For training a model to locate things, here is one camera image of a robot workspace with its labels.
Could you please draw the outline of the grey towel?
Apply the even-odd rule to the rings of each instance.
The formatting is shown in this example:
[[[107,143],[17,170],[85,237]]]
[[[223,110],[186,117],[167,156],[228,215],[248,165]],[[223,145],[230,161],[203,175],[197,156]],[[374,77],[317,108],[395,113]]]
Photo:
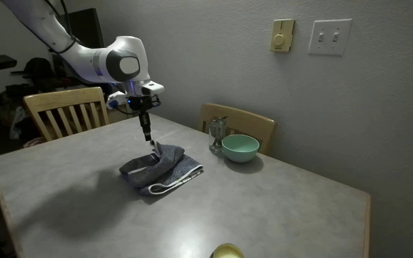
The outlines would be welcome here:
[[[203,165],[185,149],[150,141],[152,153],[135,158],[119,169],[121,176],[143,196],[163,195],[203,173]]]

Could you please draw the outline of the wooden chair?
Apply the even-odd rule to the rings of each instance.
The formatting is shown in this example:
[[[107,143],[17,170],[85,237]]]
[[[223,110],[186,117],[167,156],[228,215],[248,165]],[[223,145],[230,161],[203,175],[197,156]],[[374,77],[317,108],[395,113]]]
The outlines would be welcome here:
[[[232,130],[234,134],[246,134],[254,137],[260,143],[259,153],[268,155],[271,149],[277,122],[265,116],[251,113],[249,111],[205,103],[201,105],[197,129],[208,132],[208,122],[214,116],[226,116],[226,135]]]
[[[63,132],[52,113],[53,110],[58,112],[68,136],[83,132],[76,106],[82,114],[85,130],[110,124],[104,94],[100,87],[27,95],[23,101],[46,142],[63,137]]]

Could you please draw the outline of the clear glass jar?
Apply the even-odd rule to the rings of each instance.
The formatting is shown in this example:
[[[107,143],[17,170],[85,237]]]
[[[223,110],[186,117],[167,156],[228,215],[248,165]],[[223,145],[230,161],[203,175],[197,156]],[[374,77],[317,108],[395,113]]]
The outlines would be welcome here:
[[[228,116],[213,116],[209,121],[209,149],[212,153],[222,151],[222,140],[226,136]]]

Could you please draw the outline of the black monitor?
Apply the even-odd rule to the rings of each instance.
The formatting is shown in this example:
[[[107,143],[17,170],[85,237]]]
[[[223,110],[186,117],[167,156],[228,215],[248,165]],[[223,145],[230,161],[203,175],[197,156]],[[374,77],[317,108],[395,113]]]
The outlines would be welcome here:
[[[72,34],[88,48],[104,48],[101,26],[95,8],[69,13]]]

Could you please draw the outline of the green bowl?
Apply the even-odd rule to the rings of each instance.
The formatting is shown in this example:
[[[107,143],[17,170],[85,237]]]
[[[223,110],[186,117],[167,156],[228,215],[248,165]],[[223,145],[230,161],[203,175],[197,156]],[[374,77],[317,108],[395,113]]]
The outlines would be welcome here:
[[[236,163],[251,161],[258,153],[259,141],[244,134],[231,134],[222,140],[223,155]]]

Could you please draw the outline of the yellow round object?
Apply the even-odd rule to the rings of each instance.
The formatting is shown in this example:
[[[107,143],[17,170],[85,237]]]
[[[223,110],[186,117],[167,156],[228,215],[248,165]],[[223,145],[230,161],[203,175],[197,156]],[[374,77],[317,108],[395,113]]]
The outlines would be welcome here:
[[[242,251],[234,244],[224,243],[216,247],[209,258],[245,258]]]

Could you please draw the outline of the beige wall thermostat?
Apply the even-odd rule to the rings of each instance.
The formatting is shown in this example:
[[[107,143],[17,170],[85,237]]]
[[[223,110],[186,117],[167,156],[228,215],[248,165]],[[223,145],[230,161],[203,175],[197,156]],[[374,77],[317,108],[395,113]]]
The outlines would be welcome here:
[[[294,19],[274,20],[269,50],[272,52],[289,52],[294,34]]]

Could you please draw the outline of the white light switch plate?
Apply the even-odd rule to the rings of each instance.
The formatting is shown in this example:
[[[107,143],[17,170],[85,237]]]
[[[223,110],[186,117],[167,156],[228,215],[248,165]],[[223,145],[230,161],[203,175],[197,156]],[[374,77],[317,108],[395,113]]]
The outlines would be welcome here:
[[[308,54],[342,57],[352,19],[315,20]]]

